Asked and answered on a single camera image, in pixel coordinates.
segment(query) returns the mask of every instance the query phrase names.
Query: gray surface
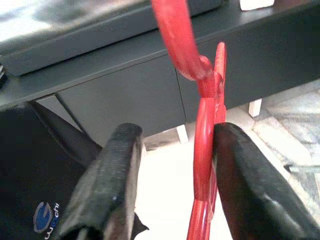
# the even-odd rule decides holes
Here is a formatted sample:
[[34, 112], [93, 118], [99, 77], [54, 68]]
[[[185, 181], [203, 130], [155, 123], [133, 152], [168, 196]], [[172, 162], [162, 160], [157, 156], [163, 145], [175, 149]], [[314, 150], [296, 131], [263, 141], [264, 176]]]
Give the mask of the gray surface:
[[[189, 0], [190, 12], [221, 2]], [[0, 18], [0, 62], [15, 76], [157, 28], [149, 0], [21, 1]]]
[[[199, 44], [213, 60], [218, 42], [227, 46], [225, 104], [228, 109], [278, 93], [320, 76], [320, 7]], [[178, 75], [187, 122], [197, 116], [195, 82]]]
[[60, 118], [62, 118], [63, 120], [74, 126], [76, 129], [81, 131], [81, 129], [78, 127], [78, 125], [75, 123], [75, 121], [72, 119], [72, 117], [66, 111], [64, 106], [62, 106], [62, 104], [59, 102], [55, 95], [40, 98], [36, 102], [41, 104], [45, 108], [49, 109], [51, 112], [55, 113]]
[[[311, 0], [283, 0], [272, 8], [242, 12], [239, 1], [230, 0], [216, 10], [195, 17], [192, 23], [198, 42], [203, 43], [255, 25], [261, 27], [262, 23], [278, 19], [281, 15], [299, 12], [318, 4], [319, 1]], [[154, 30], [20, 77], [10, 77], [5, 86], [0, 89], [0, 110], [53, 94], [165, 54], [167, 51], [161, 36], [157, 30]]]
[[[253, 130], [274, 152], [282, 165], [320, 165], [319, 89], [319, 80], [316, 80], [270, 96], [269, 104], [262, 106], [271, 117], [256, 120]], [[293, 172], [292, 175], [310, 196], [305, 204], [315, 202], [320, 207], [319, 173], [301, 171]]]
[[104, 146], [121, 123], [144, 136], [185, 123], [176, 72], [167, 56], [141, 63], [58, 93], [86, 133]]

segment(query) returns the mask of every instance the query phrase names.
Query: black foam pad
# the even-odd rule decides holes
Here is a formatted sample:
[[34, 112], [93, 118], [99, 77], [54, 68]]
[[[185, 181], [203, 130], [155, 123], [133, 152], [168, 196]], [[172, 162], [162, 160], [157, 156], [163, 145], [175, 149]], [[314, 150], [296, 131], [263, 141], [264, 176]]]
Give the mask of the black foam pad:
[[131, 123], [118, 126], [75, 187], [55, 239], [75, 240], [83, 229], [88, 230], [84, 239], [135, 237], [135, 218], [140, 224], [134, 208], [141, 152], [142, 129]]
[[236, 125], [214, 127], [217, 186], [235, 240], [319, 240], [319, 226], [283, 176]]

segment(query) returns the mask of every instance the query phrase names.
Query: red plastic object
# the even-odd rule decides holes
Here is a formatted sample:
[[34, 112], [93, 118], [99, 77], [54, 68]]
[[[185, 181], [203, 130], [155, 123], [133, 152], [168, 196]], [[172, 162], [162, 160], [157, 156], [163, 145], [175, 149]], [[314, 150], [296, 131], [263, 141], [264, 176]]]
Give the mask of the red plastic object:
[[217, 196], [214, 125], [226, 118], [226, 45], [218, 44], [213, 67], [198, 53], [186, 0], [152, 0], [152, 7], [174, 66], [187, 79], [196, 81], [201, 96], [194, 142], [194, 202], [187, 240], [209, 240]]

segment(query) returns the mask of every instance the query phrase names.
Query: gray desk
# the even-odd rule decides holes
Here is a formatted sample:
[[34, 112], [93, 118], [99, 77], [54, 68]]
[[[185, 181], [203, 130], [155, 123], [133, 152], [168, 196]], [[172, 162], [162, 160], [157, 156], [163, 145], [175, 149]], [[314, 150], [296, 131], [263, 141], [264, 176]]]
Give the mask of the gray desk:
[[[320, 76], [320, 2], [276, 2], [242, 12], [230, 0], [192, 20], [202, 54], [213, 59], [227, 43], [228, 108]], [[116, 124], [140, 124], [148, 136], [194, 121], [198, 106], [195, 83], [176, 74], [157, 30], [10, 77], [0, 109], [49, 95], [101, 145]]]

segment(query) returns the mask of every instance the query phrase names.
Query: black bag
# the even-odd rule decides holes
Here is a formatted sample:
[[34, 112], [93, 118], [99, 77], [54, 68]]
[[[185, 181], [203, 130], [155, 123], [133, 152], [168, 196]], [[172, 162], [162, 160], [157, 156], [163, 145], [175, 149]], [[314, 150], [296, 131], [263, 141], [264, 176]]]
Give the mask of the black bag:
[[0, 130], [0, 238], [53, 239], [78, 180], [102, 148], [35, 102], [0, 112]]

